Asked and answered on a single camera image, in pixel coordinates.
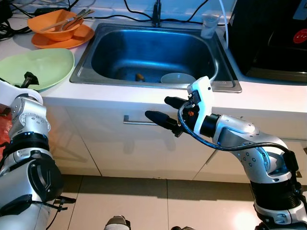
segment black appliance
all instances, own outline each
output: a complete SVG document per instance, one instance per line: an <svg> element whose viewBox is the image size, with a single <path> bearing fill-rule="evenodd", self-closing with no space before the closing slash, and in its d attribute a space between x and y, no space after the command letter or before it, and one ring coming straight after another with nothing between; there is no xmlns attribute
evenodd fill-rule
<svg viewBox="0 0 307 230"><path fill-rule="evenodd" d="M0 0L0 23L12 17L12 11L6 0Z"/></svg>
<svg viewBox="0 0 307 230"><path fill-rule="evenodd" d="M244 75L307 82L307 0L237 0L228 32Z"/></svg>

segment cabinet door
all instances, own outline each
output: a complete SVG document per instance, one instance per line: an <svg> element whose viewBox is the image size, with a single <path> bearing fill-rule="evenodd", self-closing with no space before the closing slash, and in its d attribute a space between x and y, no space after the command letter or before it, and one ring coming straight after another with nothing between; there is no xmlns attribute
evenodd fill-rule
<svg viewBox="0 0 307 230"><path fill-rule="evenodd" d="M100 175L65 107L47 107L50 152L62 174Z"/></svg>
<svg viewBox="0 0 307 230"><path fill-rule="evenodd" d="M298 171L296 172L297 181L307 185L307 140L283 139L289 150L296 156Z"/></svg>
<svg viewBox="0 0 307 230"><path fill-rule="evenodd" d="M163 112L142 103L71 107L68 112L103 176L192 180L213 150L188 134L176 138L159 126L123 123L125 115L129 120L149 121L146 110ZM167 113L176 117L176 110Z"/></svg>
<svg viewBox="0 0 307 230"><path fill-rule="evenodd" d="M307 184L307 141L283 139L288 149L292 150L299 166L299 171L296 173L297 180L306 185ZM220 181L220 182L236 182L249 183L243 166L239 160L229 152L216 151L205 166L195 177L199 181Z"/></svg>
<svg viewBox="0 0 307 230"><path fill-rule="evenodd" d="M205 163L195 180L249 183L240 161L230 152L218 150Z"/></svg>
<svg viewBox="0 0 307 230"><path fill-rule="evenodd" d="M241 113L242 119L252 122L261 132L287 139L307 139L307 115L290 112L262 112L255 116Z"/></svg>

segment floor tile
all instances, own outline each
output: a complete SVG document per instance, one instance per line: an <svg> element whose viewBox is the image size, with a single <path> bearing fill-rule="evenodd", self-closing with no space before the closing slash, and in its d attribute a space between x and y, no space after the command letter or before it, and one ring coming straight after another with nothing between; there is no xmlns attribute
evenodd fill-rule
<svg viewBox="0 0 307 230"><path fill-rule="evenodd" d="M64 179L64 192L62 193L62 196L67 196L71 198L77 198L78 190L81 185L82 176L80 175L63 175ZM68 207L67 210L61 211L57 214L56 219L52 223L49 230L67 230L69 226L69 222L71 220L71 215L73 212L75 204L64 204L63 207ZM50 216L49 216L49 223L54 218L54 215L56 214L55 209L50 210Z"/></svg>
<svg viewBox="0 0 307 230"><path fill-rule="evenodd" d="M167 181L169 227L254 230L260 223L249 184Z"/></svg>
<svg viewBox="0 0 307 230"><path fill-rule="evenodd" d="M166 180L85 176L69 230L103 229L114 215L132 230L166 230Z"/></svg>

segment stainless steel sink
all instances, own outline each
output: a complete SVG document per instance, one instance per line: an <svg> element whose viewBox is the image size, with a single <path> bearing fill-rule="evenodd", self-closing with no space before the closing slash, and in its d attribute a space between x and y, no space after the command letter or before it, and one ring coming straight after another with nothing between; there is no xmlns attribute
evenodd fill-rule
<svg viewBox="0 0 307 230"><path fill-rule="evenodd" d="M153 28L101 23L70 81L85 84L185 89L187 84L161 83L167 73L214 78L214 91L241 92L241 87L215 35L200 30ZM145 82L136 81L141 74Z"/></svg>

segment power cord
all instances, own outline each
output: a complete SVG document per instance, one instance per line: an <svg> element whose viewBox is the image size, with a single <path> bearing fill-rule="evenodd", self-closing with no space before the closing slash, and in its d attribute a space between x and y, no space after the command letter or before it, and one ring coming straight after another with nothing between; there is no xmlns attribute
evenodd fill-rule
<svg viewBox="0 0 307 230"><path fill-rule="evenodd" d="M148 14L145 14L145 13L143 13L143 12L138 12L138 11L132 11L132 10L130 10L130 8L129 8L128 4L127 4L127 1L124 0L124 2L125 2L125 5L126 5L127 10L128 10L129 12L131 12L131 13L138 13L138 14L141 14L141 15L146 16L146 17L149 18L149 19L152 19L152 17L149 16Z"/></svg>
<svg viewBox="0 0 307 230"><path fill-rule="evenodd" d="M14 35L27 34L31 31L32 30L30 30L28 26L19 30L14 30L11 28L10 23L7 20L5 20L4 23L0 24L0 41L6 40L10 37L13 37Z"/></svg>
<svg viewBox="0 0 307 230"><path fill-rule="evenodd" d="M51 227L51 225L53 224L54 220L56 219L58 213L59 213L59 211L56 212L56 214L54 215L54 217L53 217L51 223L48 225L48 227L46 228L46 230L48 230L48 229Z"/></svg>
<svg viewBox="0 0 307 230"><path fill-rule="evenodd" d="M46 2L46 3L49 3L49 4L58 4L58 3L63 2L65 0L58 0L58 1L39 0L39 1Z"/></svg>
<svg viewBox="0 0 307 230"><path fill-rule="evenodd" d="M151 19L139 20L139 19L135 19L135 18L132 18L132 17L129 17L129 16L126 16L126 15L121 15L121 14L114 14L114 15L110 15L110 16L107 16L107 17L85 17L83 19L108 19L108 18L113 18L113 17L129 18L131 20L134 20L134 21L137 21L137 22L140 22L140 23L152 21Z"/></svg>
<svg viewBox="0 0 307 230"><path fill-rule="evenodd" d="M197 7L197 9L194 11L194 13L189 17L189 19L187 19L186 21L184 21L185 23L188 23L191 21L191 19L194 17L194 15L197 13L197 11L208 2L209 0L204 1L201 5L199 5L199 7Z"/></svg>
<svg viewBox="0 0 307 230"><path fill-rule="evenodd" d="M19 10L21 13L27 15L29 18L33 18L33 16L32 16L32 15L34 15L33 13L28 13L28 12L24 11L23 9L15 6L13 3L10 3L10 5L13 6L15 9Z"/></svg>
<svg viewBox="0 0 307 230"><path fill-rule="evenodd" d="M20 8L22 8L22 7L24 7L24 6L27 6L27 5L30 5L30 4L32 4L33 2L35 2L36 0L31 0L31 1L29 1L29 2L27 2L27 3L25 3L25 4L23 4L23 5L21 5L20 6Z"/></svg>
<svg viewBox="0 0 307 230"><path fill-rule="evenodd" d="M74 7L74 5L75 4L77 4L77 2L78 2L79 0L75 0L72 4L70 3L70 1L68 0L68 8L67 8L67 10L68 11L71 11L71 9L72 9L72 7Z"/></svg>
<svg viewBox="0 0 307 230"><path fill-rule="evenodd" d="M223 147L220 145L216 145L213 144L211 142L206 141L205 139L203 139L202 137L200 137L199 135L197 135L196 133L194 133L189 127L188 125L185 123L185 121L183 120L182 117L182 111L183 109L188 106L191 105L190 101L184 102L183 105L179 108L177 116L178 119L181 123L181 125L183 126L183 128L193 137L195 138L197 141L199 141L200 143L216 149L216 150L220 150L220 151L240 151L240 150L247 150L247 149L253 149L253 148L261 148L261 147L275 147L278 148L280 150L282 150L285 153L290 153L290 150L287 149L285 146L279 145L279 144L275 144L275 143L269 143L269 142L261 142L261 143L253 143L253 144L248 144L248 145L240 145L240 146L233 146L233 147Z"/></svg>

